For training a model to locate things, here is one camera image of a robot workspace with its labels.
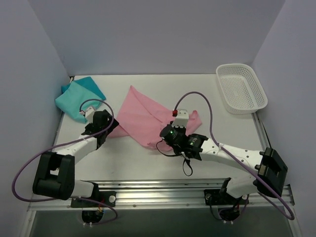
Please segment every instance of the basket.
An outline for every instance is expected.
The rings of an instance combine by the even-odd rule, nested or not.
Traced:
[[[250,114],[266,107],[267,96],[250,66],[224,64],[216,69],[216,75],[224,106],[231,114]]]

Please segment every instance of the pink cloth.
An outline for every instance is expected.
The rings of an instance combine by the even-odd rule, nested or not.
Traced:
[[[165,108],[131,86],[116,117],[119,126],[109,134],[109,137],[129,135],[143,147],[156,149],[156,143],[161,141],[160,131],[174,119],[172,110]],[[186,134],[193,133],[201,124],[198,113],[194,110],[189,115]],[[158,147],[162,151],[172,149],[164,142],[159,143]]]

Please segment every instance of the light purple wall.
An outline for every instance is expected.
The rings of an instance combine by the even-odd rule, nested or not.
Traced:
[[[315,0],[286,0],[253,63],[268,97],[260,118],[288,165],[305,237],[316,236],[315,10]]]
[[[26,0],[0,3],[0,236],[21,231],[28,203],[11,193],[18,169],[51,145],[60,113],[54,105],[68,75]],[[21,176],[18,192],[30,198],[35,164]]]
[[[284,0],[29,0],[70,75],[251,63]]]

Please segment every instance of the white table surface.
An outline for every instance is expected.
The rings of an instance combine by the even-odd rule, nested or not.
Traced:
[[[217,141],[245,148],[262,150],[251,115],[229,114],[221,101],[216,75],[116,75],[91,76],[107,97],[115,115],[133,85],[139,92],[149,96],[169,109],[173,109],[182,95],[199,91],[210,101],[213,109],[213,133]],[[189,95],[179,108],[190,113],[197,110],[203,124],[196,133],[209,137],[209,110],[199,95]],[[84,131],[84,124],[64,115],[56,143],[77,139]],[[182,158],[169,158],[156,150],[140,146],[131,137],[108,138],[105,144],[87,155],[76,165],[76,179],[81,180],[161,180],[227,178],[245,175],[245,172],[210,161],[192,160],[194,174],[182,171]]]

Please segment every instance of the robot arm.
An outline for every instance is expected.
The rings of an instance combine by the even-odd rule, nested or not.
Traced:
[[[90,122],[84,133],[79,137],[80,142],[72,144],[56,152],[46,152],[41,155],[33,192],[52,198],[67,200],[70,197],[90,198],[98,195],[97,184],[87,181],[75,180],[75,164],[87,154],[97,150],[104,142],[107,135],[118,126],[114,119],[112,126],[105,132],[98,133],[109,126],[112,116],[106,111],[95,111],[89,107],[84,113]],[[186,125],[189,114],[186,110],[177,110],[173,114],[175,121],[167,125],[160,133],[160,137],[173,148],[175,154],[182,155],[186,160],[214,161],[235,168],[243,169],[222,148],[230,151],[240,162],[258,172],[271,188],[279,195],[282,194],[287,167],[273,149],[266,148],[265,152],[250,151],[225,144],[217,146],[215,142],[200,134],[186,136]],[[252,175],[243,178],[228,178],[223,183],[222,193],[229,198],[238,199],[245,194],[261,192],[267,196],[274,196],[257,182]]]
[[[70,197],[90,198],[99,195],[97,184],[75,180],[75,164],[90,152],[97,150],[119,123],[106,110],[95,111],[93,107],[89,107],[84,116],[89,124],[79,137],[83,139],[82,141],[56,152],[45,152],[41,155],[33,182],[34,194],[62,200]],[[101,132],[110,125],[112,119],[111,127]]]
[[[252,171],[258,172],[262,178],[278,195],[281,196],[287,166],[271,148],[262,151],[250,151],[225,144],[217,146],[215,142],[206,136],[191,134],[186,136],[186,124],[189,114],[186,110],[173,112],[175,121],[167,125],[160,133],[160,137],[171,146],[177,155],[182,155],[185,159],[214,161],[238,169],[244,170],[235,160],[233,160],[222,148],[230,151],[240,162],[249,167]],[[252,175],[242,178],[228,178],[223,183],[221,196],[238,199],[243,195],[251,193],[263,193],[269,197],[275,196]]]

